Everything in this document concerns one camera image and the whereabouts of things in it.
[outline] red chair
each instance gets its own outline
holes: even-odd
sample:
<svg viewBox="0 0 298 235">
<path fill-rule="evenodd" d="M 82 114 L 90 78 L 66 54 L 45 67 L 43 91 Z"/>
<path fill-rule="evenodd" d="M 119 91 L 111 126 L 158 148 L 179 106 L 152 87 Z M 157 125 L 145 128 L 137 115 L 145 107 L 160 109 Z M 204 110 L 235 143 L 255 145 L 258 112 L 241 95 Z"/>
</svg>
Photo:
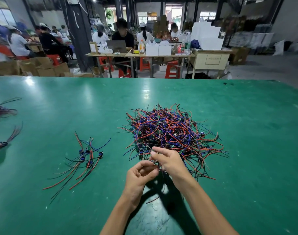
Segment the red chair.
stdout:
<svg viewBox="0 0 298 235">
<path fill-rule="evenodd" d="M 119 68 L 119 78 L 120 77 L 129 77 L 131 78 L 131 69 L 127 68 L 128 74 L 126 76 L 124 76 L 124 72 Z"/>
<path fill-rule="evenodd" d="M 29 59 L 28 56 L 16 56 L 16 59 L 17 60 L 26 60 L 26 59 Z"/>
<path fill-rule="evenodd" d="M 144 57 L 140 57 L 140 65 L 139 65 L 139 71 L 143 71 L 143 70 L 150 70 L 150 66 L 149 66 L 149 63 L 143 63 L 143 59 Z"/>
<path fill-rule="evenodd" d="M 165 77 L 166 79 L 177 79 L 180 78 L 180 67 L 176 67 L 175 65 L 178 65 L 178 61 L 172 61 L 167 63 L 167 70 L 165 72 Z M 176 68 L 176 73 L 170 72 L 171 67 Z"/>
<path fill-rule="evenodd" d="M 0 53 L 5 54 L 8 57 L 14 57 L 14 54 L 6 45 L 0 45 Z"/>
<path fill-rule="evenodd" d="M 53 66 L 58 66 L 60 65 L 59 61 L 57 58 L 59 58 L 61 60 L 61 62 L 63 63 L 62 59 L 60 58 L 59 55 L 47 55 L 48 58 L 52 59 L 53 61 Z"/>
<path fill-rule="evenodd" d="M 100 64 L 104 64 L 104 61 L 107 62 L 107 57 L 99 57 L 99 61 L 100 61 Z M 111 67 L 111 72 L 114 72 L 114 67 L 112 64 L 110 65 L 110 67 Z M 103 68 L 106 70 L 109 69 L 108 66 L 103 66 Z"/>
</svg>

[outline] green table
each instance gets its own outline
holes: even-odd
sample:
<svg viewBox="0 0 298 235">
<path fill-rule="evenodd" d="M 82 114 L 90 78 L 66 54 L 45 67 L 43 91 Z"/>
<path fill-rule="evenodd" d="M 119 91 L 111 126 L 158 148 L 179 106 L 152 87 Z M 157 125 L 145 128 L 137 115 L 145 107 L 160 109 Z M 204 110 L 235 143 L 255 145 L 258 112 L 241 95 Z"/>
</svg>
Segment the green table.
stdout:
<svg viewBox="0 0 298 235">
<path fill-rule="evenodd" d="M 18 115 L 0 119 L 0 141 L 24 121 L 21 134 L 0 151 L 0 235 L 98 234 L 126 171 L 137 162 L 123 156 L 132 135 L 117 127 L 126 124 L 129 108 L 158 101 L 180 103 L 219 132 L 229 158 L 208 157 L 216 180 L 199 182 L 240 234 L 298 234 L 298 90 L 292 87 L 276 81 L 0 77 L 0 102 L 16 96 L 23 99 L 6 106 Z M 70 181 L 49 205 L 58 187 L 41 189 L 58 182 L 46 178 L 67 168 L 65 156 L 78 155 L 75 130 L 83 140 L 94 137 L 95 146 L 112 139 L 93 173 L 71 191 Z M 170 214 L 160 199 L 144 203 L 126 234 L 197 234 L 186 201 L 188 212 L 168 189 Z"/>
</svg>

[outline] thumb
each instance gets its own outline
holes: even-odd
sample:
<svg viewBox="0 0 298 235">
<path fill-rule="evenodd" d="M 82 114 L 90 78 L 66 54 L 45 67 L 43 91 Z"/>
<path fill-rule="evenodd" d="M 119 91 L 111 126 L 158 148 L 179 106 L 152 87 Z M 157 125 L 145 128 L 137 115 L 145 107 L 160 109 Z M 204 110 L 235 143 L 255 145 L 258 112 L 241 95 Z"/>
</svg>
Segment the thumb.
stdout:
<svg viewBox="0 0 298 235">
<path fill-rule="evenodd" d="M 141 178 L 142 183 L 145 185 L 147 182 L 153 180 L 155 177 L 157 177 L 157 175 L 159 175 L 159 169 L 154 169 L 152 170 L 149 174 L 147 174 L 146 176 L 143 176 Z"/>
<path fill-rule="evenodd" d="M 162 165 L 167 162 L 168 157 L 163 154 L 156 153 L 151 151 L 150 156 L 153 160 L 160 162 Z"/>
</svg>

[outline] man using laptop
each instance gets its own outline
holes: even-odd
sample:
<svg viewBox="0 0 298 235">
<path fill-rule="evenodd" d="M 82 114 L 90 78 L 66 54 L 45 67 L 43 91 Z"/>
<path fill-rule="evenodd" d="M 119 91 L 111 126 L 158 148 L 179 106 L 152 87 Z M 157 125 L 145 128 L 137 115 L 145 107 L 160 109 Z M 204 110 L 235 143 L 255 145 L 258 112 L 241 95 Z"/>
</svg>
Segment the man using laptop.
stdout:
<svg viewBox="0 0 298 235">
<path fill-rule="evenodd" d="M 116 27 L 118 29 L 118 31 L 116 31 L 113 35 L 112 35 L 112 40 L 124 40 L 125 44 L 126 44 L 126 50 L 130 51 L 131 49 L 134 49 L 134 36 L 129 33 L 127 31 L 127 21 L 124 19 L 118 19 L 116 22 Z M 124 57 L 115 57 L 114 62 L 122 62 L 122 61 L 127 61 L 129 62 L 130 59 L 129 58 L 124 58 Z M 122 69 L 122 71 L 124 72 L 124 75 L 127 75 L 127 67 L 126 66 L 122 66 L 122 65 L 118 65 L 116 64 L 116 66 L 120 69 Z"/>
</svg>

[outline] gray laptop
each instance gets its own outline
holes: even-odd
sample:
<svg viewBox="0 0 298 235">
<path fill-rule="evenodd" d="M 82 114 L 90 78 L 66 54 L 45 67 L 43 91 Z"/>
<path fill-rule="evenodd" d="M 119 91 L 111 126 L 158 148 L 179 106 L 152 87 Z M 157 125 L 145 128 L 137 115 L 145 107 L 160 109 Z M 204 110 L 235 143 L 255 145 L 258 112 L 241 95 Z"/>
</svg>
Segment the gray laptop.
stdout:
<svg viewBox="0 0 298 235">
<path fill-rule="evenodd" d="M 113 53 L 127 53 L 125 40 L 107 40 L 107 45 Z"/>
</svg>

